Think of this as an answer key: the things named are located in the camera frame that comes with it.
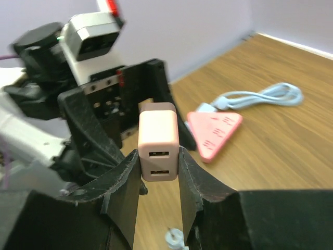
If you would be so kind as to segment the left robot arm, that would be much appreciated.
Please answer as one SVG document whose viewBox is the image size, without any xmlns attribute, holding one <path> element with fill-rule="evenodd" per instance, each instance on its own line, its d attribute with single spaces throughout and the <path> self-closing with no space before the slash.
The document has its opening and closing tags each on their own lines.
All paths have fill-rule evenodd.
<svg viewBox="0 0 333 250">
<path fill-rule="evenodd" d="M 28 78 L 4 92 L 28 117 L 65 118 L 71 139 L 44 134 L 5 108 L 1 135 L 65 181 L 88 183 L 123 160 L 122 135 L 138 125 L 140 102 L 174 102 L 162 60 L 125 66 L 117 59 L 112 46 L 122 26 L 52 22 L 12 43 Z"/>
</svg>

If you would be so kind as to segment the white rectangular power strip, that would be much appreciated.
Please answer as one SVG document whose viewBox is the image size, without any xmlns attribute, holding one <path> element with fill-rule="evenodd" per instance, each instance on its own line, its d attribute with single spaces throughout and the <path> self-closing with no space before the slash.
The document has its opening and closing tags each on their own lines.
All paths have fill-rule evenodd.
<svg viewBox="0 0 333 250">
<path fill-rule="evenodd" d="M 200 113 L 214 113 L 217 112 L 217 109 L 208 103 L 201 103 L 199 107 L 196 109 L 196 112 Z"/>
</svg>

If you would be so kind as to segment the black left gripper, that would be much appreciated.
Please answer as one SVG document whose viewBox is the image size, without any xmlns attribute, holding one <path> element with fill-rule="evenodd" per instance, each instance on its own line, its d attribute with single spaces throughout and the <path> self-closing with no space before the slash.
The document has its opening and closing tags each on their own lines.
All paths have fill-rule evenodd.
<svg viewBox="0 0 333 250">
<path fill-rule="evenodd" d="M 26 32 L 12 48 L 27 79 L 4 87 L 19 110 L 39 120 L 63 118 L 65 140 L 4 111 L 4 138 L 13 153 L 36 160 L 65 181 L 90 182 L 124 159 L 123 137 L 139 121 L 139 103 L 149 97 L 145 62 L 121 65 L 78 85 L 59 44 L 64 26 L 53 22 Z"/>
</svg>

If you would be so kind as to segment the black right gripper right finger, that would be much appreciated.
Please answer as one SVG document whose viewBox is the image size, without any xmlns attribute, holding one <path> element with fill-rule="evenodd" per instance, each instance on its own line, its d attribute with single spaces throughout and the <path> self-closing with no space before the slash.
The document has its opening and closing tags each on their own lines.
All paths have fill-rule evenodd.
<svg viewBox="0 0 333 250">
<path fill-rule="evenodd" d="M 236 191 L 185 148 L 178 181 L 190 249 L 332 249 L 332 190 Z"/>
</svg>

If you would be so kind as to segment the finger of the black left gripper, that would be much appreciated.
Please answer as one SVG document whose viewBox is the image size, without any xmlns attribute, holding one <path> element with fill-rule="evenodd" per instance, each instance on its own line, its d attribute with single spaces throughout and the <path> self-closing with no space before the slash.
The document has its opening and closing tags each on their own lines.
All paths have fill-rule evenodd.
<svg viewBox="0 0 333 250">
<path fill-rule="evenodd" d="M 168 107 L 175 111 L 177 116 L 178 135 L 181 146 L 190 151 L 197 148 L 197 144 L 186 127 L 169 88 L 164 61 L 151 59 L 145 62 L 146 79 L 148 81 L 149 97 L 156 103 L 169 103 Z"/>
</svg>

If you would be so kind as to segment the pink triangular power strip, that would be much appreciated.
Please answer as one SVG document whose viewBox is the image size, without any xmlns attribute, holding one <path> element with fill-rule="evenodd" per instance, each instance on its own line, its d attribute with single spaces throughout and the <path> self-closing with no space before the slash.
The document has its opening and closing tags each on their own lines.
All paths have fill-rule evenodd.
<svg viewBox="0 0 333 250">
<path fill-rule="evenodd" d="M 189 112 L 187 121 L 204 163 L 210 163 L 242 123 L 235 112 Z"/>
</svg>

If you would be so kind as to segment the small pink plug adapter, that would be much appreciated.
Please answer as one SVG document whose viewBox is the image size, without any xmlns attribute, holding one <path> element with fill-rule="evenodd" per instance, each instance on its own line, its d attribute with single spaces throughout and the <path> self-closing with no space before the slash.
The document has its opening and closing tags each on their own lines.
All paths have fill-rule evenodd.
<svg viewBox="0 0 333 250">
<path fill-rule="evenodd" d="M 139 114 L 138 153 L 148 182 L 173 181 L 178 175 L 180 141 L 177 116 L 169 103 L 144 103 Z"/>
</svg>

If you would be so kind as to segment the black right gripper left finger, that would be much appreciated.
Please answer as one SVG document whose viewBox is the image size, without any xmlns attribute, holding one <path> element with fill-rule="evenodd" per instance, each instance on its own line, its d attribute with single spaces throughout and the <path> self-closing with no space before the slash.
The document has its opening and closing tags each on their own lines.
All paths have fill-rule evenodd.
<svg viewBox="0 0 333 250">
<path fill-rule="evenodd" d="M 132 249 L 140 189 L 133 150 L 67 196 L 1 192 L 1 249 Z"/>
</svg>

